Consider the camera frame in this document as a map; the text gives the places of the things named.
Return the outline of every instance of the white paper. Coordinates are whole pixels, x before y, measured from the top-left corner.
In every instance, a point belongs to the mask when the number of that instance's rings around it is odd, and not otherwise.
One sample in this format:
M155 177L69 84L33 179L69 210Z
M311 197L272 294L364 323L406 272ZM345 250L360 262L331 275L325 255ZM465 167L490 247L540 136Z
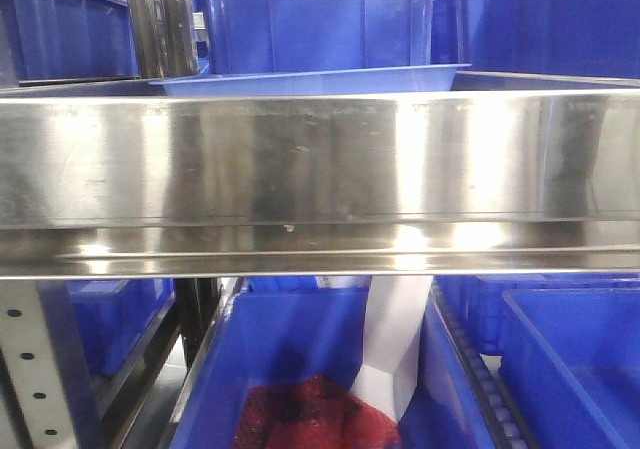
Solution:
M420 330L433 276L375 276L364 322L362 367L351 392L399 421L418 378Z

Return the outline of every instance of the red netting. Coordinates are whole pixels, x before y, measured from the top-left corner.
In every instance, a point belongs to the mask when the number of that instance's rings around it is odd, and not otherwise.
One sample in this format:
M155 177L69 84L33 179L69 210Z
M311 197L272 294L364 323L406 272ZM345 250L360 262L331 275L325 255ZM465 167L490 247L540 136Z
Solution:
M397 424L324 376L249 392L232 449L396 449Z

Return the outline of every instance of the stainless steel shelf edge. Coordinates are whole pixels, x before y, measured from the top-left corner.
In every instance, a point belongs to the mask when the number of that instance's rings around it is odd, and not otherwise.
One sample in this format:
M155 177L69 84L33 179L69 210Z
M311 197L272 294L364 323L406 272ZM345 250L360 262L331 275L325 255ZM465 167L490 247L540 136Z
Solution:
M0 277L640 268L640 91L0 99Z

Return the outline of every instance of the storage rack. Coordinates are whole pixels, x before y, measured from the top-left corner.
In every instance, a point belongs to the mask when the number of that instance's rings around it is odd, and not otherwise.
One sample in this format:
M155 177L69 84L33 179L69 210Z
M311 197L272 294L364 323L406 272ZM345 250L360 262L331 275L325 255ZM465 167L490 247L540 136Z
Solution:
M101 444L109 411L59 279L638 270L634 87L463 73L456 92L399 96L175 99L144 81L7 92L0 338L16 437ZM157 362L177 336L167 314L147 336ZM103 418L108 439L130 420Z

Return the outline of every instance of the blue plastic bin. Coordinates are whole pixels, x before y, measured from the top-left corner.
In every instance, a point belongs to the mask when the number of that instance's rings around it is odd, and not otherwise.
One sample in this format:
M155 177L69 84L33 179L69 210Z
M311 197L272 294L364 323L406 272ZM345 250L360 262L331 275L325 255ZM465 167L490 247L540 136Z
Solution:
M315 96L448 91L464 65L391 67L347 71L191 76L155 81L171 96Z
M502 274L439 276L447 301L478 352L502 353L505 305L502 293L513 289L640 287L640 276L617 273Z
M315 276L248 277L249 292L290 292L318 289Z
M305 292L318 289L368 289L371 277L323 278L316 276L248 277L247 292Z
M432 62L640 77L640 0L434 0Z
M126 0L0 0L20 79L132 76Z
M431 0L203 0L215 74L430 62Z
M173 297L173 280L69 281L89 372L116 374L145 329Z
M242 294L219 329L171 449L229 449L251 387L322 373L351 387L362 361L366 291ZM438 309L424 319L419 389L404 449L494 448Z
M540 447L640 447L640 291L510 291L500 375Z

